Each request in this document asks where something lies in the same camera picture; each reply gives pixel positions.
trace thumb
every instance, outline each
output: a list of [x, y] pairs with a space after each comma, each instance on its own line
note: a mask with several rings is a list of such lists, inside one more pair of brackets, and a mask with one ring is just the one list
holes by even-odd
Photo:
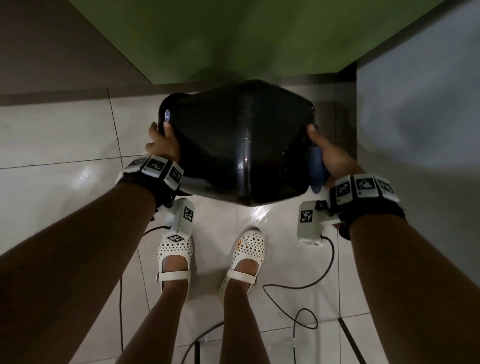
[[175, 139], [175, 133], [173, 132], [172, 124], [170, 124], [168, 121], [163, 122], [163, 130], [165, 137]]
[[316, 130], [313, 124], [310, 124], [307, 126], [307, 134], [310, 140], [315, 144], [317, 144], [321, 149], [324, 149], [333, 145], [327, 138], [325, 138]]

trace person's left hand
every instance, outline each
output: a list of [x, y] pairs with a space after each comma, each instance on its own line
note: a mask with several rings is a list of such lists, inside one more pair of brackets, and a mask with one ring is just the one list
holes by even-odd
[[163, 130], [165, 131], [165, 136], [158, 131], [156, 122], [150, 125], [148, 135], [152, 138], [153, 143], [147, 143], [145, 150], [151, 156], [160, 156], [178, 163], [180, 161], [180, 144], [175, 137], [172, 124], [164, 121]]

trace gray wall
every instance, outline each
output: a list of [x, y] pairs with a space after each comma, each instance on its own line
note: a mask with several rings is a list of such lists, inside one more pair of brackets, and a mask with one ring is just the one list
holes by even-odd
[[0, 95], [141, 84], [68, 0], [0, 1]]
[[479, 19], [480, 1], [456, 2], [363, 61], [357, 108], [359, 163], [480, 286]]

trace hand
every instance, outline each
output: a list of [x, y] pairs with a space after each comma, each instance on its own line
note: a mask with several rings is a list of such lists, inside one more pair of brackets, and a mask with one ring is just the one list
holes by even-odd
[[348, 155], [348, 153], [330, 143], [330, 141], [321, 135], [313, 124], [307, 127], [308, 137], [322, 149], [322, 159], [325, 167], [330, 172], [331, 177], [325, 183], [326, 187], [335, 185], [335, 180], [348, 176], [349, 174], [362, 174], [365, 171]]
[[164, 121], [163, 130], [165, 131], [165, 136], [158, 131], [156, 122], [150, 125], [148, 135], [152, 138], [153, 143], [147, 143], [145, 150], [151, 156], [160, 156], [178, 163], [180, 161], [180, 144], [175, 137], [172, 124]]

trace green wall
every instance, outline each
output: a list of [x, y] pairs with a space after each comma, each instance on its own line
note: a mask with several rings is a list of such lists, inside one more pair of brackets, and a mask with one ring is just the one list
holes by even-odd
[[70, 0], [154, 84], [338, 72], [441, 0]]

